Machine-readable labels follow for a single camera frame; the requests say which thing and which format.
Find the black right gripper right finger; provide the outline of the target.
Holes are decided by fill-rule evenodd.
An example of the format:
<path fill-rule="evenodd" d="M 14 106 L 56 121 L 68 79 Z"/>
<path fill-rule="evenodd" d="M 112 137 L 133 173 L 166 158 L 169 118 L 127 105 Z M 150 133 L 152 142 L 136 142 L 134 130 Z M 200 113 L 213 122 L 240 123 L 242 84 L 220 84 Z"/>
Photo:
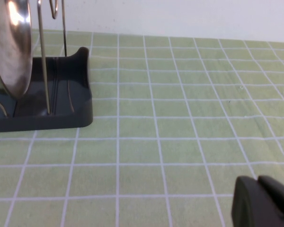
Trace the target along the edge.
<path fill-rule="evenodd" d="M 258 182 L 264 187 L 274 204 L 284 214 L 284 184 L 268 175 L 259 176 Z"/>

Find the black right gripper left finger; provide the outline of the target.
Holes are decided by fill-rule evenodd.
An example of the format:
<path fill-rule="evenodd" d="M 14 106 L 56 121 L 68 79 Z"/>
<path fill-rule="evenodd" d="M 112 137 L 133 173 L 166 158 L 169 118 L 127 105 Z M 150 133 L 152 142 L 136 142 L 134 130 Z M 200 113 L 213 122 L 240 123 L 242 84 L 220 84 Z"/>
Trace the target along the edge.
<path fill-rule="evenodd" d="M 236 179 L 231 218 L 235 227 L 284 227 L 284 214 L 258 179 L 248 176 Z"/>

